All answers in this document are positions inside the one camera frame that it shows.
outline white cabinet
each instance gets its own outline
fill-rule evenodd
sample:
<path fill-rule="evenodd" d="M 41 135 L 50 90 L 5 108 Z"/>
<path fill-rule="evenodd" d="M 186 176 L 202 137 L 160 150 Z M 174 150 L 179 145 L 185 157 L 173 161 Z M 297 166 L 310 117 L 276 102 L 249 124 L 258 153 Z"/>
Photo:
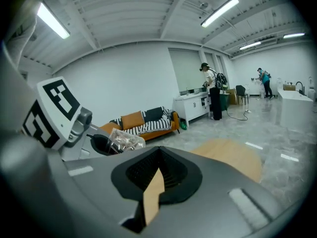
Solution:
<path fill-rule="evenodd" d="M 209 112 L 207 92 L 190 94 L 175 99 L 175 111 L 179 117 L 188 122 Z"/>

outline wooden table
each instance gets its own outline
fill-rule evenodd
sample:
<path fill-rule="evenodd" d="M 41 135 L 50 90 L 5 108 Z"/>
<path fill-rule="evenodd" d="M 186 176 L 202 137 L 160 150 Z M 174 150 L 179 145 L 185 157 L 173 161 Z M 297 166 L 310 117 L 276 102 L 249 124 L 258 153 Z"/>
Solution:
<path fill-rule="evenodd" d="M 262 164 L 260 157 L 250 147 L 231 139 L 211 139 L 191 151 L 206 158 L 225 162 L 250 179 L 260 182 Z M 159 212 L 159 194 L 164 192 L 164 180 L 160 170 L 143 194 L 144 211 L 147 225 Z"/>

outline blue shirt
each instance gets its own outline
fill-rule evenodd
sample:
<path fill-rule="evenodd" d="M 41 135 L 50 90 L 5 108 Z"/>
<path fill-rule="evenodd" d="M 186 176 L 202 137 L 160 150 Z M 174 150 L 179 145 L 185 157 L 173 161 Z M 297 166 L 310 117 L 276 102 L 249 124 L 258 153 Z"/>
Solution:
<path fill-rule="evenodd" d="M 266 75 L 266 73 L 263 70 L 260 70 L 260 77 L 261 77 L 262 73 L 264 73 L 264 76 L 262 78 L 262 83 L 264 84 L 265 82 L 269 81 L 269 77 L 268 77 L 268 75 Z"/>

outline cardboard box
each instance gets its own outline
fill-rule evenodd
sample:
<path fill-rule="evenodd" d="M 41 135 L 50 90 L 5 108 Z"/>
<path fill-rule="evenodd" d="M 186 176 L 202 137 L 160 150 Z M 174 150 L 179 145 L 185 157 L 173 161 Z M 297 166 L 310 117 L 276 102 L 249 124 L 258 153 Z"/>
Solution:
<path fill-rule="evenodd" d="M 285 91 L 296 91 L 296 85 L 283 85 Z"/>
<path fill-rule="evenodd" d="M 229 104 L 230 105 L 237 105 L 237 92 L 236 89 L 228 89 L 226 93 L 229 93 Z"/>

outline white shirt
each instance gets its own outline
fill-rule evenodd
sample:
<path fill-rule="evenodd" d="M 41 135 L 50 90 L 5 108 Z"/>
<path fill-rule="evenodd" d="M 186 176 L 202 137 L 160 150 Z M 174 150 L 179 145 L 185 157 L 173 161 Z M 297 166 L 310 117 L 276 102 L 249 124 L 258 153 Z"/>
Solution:
<path fill-rule="evenodd" d="M 212 79 L 212 83 L 207 88 L 209 91 L 209 89 L 216 87 L 216 76 L 211 70 L 204 71 L 204 74 L 205 74 L 207 82 L 209 82 L 209 77 L 211 77 L 211 79 Z"/>

